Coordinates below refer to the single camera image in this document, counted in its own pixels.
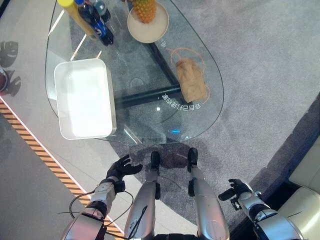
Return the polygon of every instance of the yellow bottle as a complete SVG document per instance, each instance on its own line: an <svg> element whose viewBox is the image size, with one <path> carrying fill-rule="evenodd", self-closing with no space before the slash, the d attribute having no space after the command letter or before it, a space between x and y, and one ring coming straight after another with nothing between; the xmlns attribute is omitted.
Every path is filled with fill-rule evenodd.
<svg viewBox="0 0 320 240"><path fill-rule="evenodd" d="M74 0L57 0L59 5L66 10L73 20L82 28L88 37L98 39L95 30L79 15L77 4Z"/></svg>

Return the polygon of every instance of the blue light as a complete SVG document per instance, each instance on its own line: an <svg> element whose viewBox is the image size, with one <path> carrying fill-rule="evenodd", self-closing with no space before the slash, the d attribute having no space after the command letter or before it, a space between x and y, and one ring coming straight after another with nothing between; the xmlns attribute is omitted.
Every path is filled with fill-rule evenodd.
<svg viewBox="0 0 320 240"><path fill-rule="evenodd" d="M172 133L172 134L179 134L179 133L180 133L180 130L179 130L179 129L172 129L172 130L171 130L171 133Z"/></svg>

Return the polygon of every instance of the brown paper bag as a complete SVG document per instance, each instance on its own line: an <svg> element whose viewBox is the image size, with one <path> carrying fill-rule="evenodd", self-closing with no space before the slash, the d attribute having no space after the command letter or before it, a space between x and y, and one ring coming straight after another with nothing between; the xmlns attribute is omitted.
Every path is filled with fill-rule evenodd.
<svg viewBox="0 0 320 240"><path fill-rule="evenodd" d="M175 66L184 100L190 103L205 99L207 91L204 77L196 62L192 58L182 58Z"/></svg>

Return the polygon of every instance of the black glove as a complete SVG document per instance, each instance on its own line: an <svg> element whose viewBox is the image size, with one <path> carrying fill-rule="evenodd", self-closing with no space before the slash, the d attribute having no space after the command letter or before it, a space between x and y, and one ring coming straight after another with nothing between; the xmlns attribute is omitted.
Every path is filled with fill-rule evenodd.
<svg viewBox="0 0 320 240"><path fill-rule="evenodd" d="M229 188L227 191L221 193L218 196L218 198L221 201L228 200L232 198L234 195L236 195L236 200L237 200L239 196L245 192L253 193L251 189L239 179L229 179L228 181L229 183L231 183L230 184L231 188Z"/></svg>
<svg viewBox="0 0 320 240"><path fill-rule="evenodd" d="M139 173L143 165L139 164L137 166L131 166L130 161L131 159L129 158L129 155L126 155L122 157L120 160L116 161L114 164L112 164L112 166L106 173L106 178L114 176L118 178L119 181L121 181L122 178L126 175L133 175Z"/></svg>

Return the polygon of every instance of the bottle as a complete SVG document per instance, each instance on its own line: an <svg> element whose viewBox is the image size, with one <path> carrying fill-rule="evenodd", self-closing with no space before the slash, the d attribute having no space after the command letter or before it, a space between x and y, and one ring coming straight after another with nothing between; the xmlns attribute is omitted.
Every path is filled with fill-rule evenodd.
<svg viewBox="0 0 320 240"><path fill-rule="evenodd" d="M75 3L78 5L80 16L94 28L101 42L105 46L112 45L114 43L114 35L107 28L104 21L101 19L98 10L92 3L89 0L75 0Z"/></svg>
<svg viewBox="0 0 320 240"><path fill-rule="evenodd" d="M74 0L58 0L58 3L64 8L65 11L69 13L69 15L82 28L88 37L90 37L92 40L98 39L95 30L79 15L78 6Z"/></svg>
<svg viewBox="0 0 320 240"><path fill-rule="evenodd" d="M92 4L95 9L97 9L102 20L106 23L111 18L111 15L105 2L103 0L94 0Z"/></svg>

